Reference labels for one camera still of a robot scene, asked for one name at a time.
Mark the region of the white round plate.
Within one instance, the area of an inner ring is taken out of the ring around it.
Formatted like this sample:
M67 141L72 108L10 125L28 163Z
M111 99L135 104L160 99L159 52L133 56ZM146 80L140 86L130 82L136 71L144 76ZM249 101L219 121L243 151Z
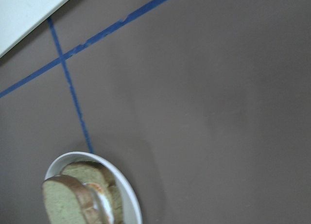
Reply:
M116 185L121 193L124 223L125 224L143 223L141 208L138 199L126 177L112 163L96 154L86 152L68 152L62 154L50 164L44 178L48 179L52 176L55 176L59 174L67 164L78 161L94 161L107 167L114 175Z

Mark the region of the bread slice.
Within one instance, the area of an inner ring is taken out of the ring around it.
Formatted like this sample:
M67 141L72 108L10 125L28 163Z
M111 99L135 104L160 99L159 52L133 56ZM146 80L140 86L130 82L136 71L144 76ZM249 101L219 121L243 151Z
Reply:
M123 223L123 205L120 190L112 172L104 165L92 161L77 161L66 165L61 174L75 177L83 184L95 186L103 193L112 208L113 223Z
M69 175L56 175L42 183L45 210L51 224L103 224L95 198L86 186Z

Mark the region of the cream bear tray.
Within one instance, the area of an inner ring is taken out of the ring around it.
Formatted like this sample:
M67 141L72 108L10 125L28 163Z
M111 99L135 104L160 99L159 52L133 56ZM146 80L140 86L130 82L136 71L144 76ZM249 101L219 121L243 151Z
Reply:
M0 0L0 55L18 42L69 0Z

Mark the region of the bread slice on plate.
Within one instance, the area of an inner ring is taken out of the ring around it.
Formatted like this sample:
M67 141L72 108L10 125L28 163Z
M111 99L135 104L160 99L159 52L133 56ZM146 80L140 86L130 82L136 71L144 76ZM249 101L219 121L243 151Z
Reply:
M83 184L95 186L103 193L112 208L113 223L123 223L123 205L120 190L112 172L104 165L92 161L77 161L66 165L61 174L75 177Z

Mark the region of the fried egg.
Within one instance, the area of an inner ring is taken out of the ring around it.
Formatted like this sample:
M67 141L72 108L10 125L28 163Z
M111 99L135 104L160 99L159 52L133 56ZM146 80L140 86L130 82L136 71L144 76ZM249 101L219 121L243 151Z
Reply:
M83 185L90 191L93 198L93 207L98 212L100 221L103 224L113 224L114 214L112 205L106 196L102 187L97 183L83 183Z

